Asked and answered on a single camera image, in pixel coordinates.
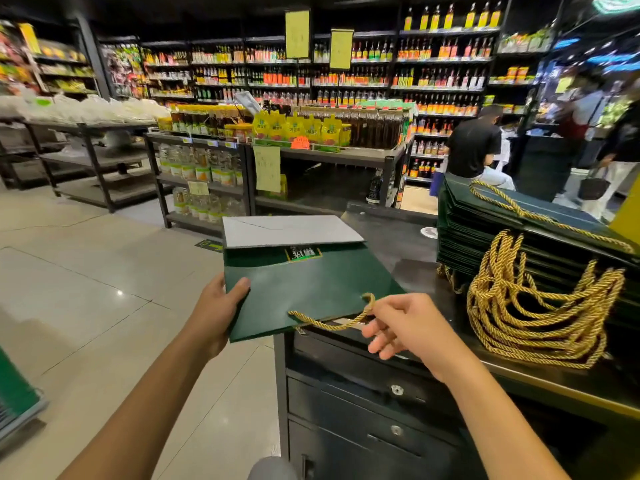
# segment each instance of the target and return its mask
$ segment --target orange price label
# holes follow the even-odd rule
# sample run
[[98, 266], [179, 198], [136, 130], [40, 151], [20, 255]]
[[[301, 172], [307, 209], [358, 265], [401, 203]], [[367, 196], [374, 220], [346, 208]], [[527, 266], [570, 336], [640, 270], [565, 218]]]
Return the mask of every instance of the orange price label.
[[308, 150], [309, 138], [306, 136], [298, 136], [291, 142], [291, 147], [295, 150]]

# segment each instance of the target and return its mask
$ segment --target handbag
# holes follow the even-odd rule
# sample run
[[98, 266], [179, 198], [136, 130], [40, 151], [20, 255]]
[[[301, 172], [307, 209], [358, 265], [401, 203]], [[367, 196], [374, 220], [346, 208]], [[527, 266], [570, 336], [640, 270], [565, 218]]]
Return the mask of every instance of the handbag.
[[587, 178], [580, 182], [578, 198], [581, 198], [582, 200], [597, 200], [602, 197], [611, 185], [611, 182], [604, 178], [607, 176], [608, 170], [608, 168], [605, 168], [605, 172], [602, 177], [595, 176], [598, 172], [597, 166], [594, 166], [589, 170]]

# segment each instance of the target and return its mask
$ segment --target man in black shirt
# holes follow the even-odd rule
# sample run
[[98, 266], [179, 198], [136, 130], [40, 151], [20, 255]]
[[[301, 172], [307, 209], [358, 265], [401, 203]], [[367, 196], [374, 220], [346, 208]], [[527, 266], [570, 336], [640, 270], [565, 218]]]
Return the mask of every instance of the man in black shirt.
[[492, 104], [482, 108], [476, 120], [460, 123], [453, 130], [447, 146], [447, 172], [464, 178], [478, 178], [500, 189], [515, 190], [507, 174], [489, 167], [493, 156], [501, 152], [502, 132], [495, 124], [502, 116], [502, 108]]

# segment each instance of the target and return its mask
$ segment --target white floor tile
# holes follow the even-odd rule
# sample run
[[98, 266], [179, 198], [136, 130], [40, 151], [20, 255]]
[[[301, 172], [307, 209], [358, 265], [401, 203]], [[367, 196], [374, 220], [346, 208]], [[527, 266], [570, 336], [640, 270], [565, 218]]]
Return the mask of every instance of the white floor tile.
[[273, 350], [260, 346], [160, 479], [245, 480], [279, 452]]

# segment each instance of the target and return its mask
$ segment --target right hand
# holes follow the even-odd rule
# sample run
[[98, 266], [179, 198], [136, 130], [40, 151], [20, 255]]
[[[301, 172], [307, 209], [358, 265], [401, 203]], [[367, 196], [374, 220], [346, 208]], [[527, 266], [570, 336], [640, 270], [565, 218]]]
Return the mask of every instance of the right hand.
[[371, 314], [376, 318], [364, 326], [362, 335], [373, 337], [369, 352], [379, 354], [382, 360], [408, 349], [444, 383], [461, 364], [477, 360], [429, 295], [387, 296], [375, 302]]

